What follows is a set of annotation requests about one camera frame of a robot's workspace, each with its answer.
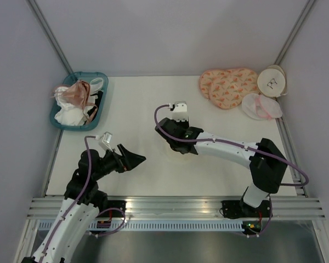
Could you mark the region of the round mesh laundry bag glasses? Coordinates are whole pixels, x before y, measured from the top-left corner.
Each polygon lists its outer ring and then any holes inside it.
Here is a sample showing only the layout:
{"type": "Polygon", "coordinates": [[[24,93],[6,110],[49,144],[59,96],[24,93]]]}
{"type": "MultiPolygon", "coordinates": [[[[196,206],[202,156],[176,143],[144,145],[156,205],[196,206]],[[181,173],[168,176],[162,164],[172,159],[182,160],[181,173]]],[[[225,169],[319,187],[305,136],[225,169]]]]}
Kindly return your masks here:
{"type": "Polygon", "coordinates": [[[173,151],[171,148],[166,149],[166,156],[169,161],[176,163],[188,163],[196,158],[196,155],[190,153],[181,154],[180,152],[173,151]]]}

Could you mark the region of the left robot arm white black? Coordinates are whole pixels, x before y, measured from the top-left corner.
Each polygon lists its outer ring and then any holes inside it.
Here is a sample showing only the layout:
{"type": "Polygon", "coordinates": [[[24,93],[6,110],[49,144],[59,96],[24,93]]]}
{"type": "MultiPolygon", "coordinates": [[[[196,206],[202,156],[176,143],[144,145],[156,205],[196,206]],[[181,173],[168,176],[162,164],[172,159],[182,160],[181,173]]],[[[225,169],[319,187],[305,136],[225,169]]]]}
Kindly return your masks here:
{"type": "Polygon", "coordinates": [[[112,172],[131,171],[146,161],[146,157],[128,151],[121,144],[117,147],[120,153],[106,150],[103,157],[90,148],[81,153],[55,221],[38,249],[24,257],[23,262],[71,261],[92,221],[111,210],[107,193],[99,190],[98,180],[112,172]]]}

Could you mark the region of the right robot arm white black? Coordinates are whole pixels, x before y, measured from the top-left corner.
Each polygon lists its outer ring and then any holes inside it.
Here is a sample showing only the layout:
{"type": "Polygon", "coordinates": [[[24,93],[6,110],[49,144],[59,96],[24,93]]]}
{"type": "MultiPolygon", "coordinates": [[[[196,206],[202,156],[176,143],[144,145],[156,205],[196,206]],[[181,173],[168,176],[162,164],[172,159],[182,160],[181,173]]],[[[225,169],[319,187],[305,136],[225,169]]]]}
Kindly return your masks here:
{"type": "Polygon", "coordinates": [[[170,148],[181,154],[208,155],[237,163],[251,172],[252,183],[239,203],[240,212],[252,216],[262,201],[277,193],[287,169],[286,158],[269,139],[260,142],[237,142],[217,137],[188,122],[164,118],[155,131],[166,140],[170,148]]]}

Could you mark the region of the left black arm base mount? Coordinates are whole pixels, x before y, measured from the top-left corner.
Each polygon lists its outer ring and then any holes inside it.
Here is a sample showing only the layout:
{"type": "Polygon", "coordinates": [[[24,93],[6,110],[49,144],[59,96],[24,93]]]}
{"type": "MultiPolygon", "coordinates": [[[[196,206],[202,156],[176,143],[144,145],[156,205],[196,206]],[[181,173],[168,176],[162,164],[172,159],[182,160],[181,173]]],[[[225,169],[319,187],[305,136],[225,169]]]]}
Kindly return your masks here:
{"type": "Polygon", "coordinates": [[[126,211],[125,200],[108,200],[107,204],[103,204],[99,209],[97,218],[122,218],[126,211]]]}

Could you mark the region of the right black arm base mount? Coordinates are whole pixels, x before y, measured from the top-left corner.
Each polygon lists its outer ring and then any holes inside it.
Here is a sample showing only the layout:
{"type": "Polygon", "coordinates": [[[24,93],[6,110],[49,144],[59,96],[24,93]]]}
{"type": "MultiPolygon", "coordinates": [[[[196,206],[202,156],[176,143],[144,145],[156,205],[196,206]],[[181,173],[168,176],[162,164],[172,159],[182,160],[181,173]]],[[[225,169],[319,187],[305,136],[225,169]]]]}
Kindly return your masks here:
{"type": "Polygon", "coordinates": [[[268,218],[271,212],[270,202],[267,200],[262,201],[258,208],[252,208],[238,200],[224,200],[221,205],[219,211],[227,219],[268,218]]]}

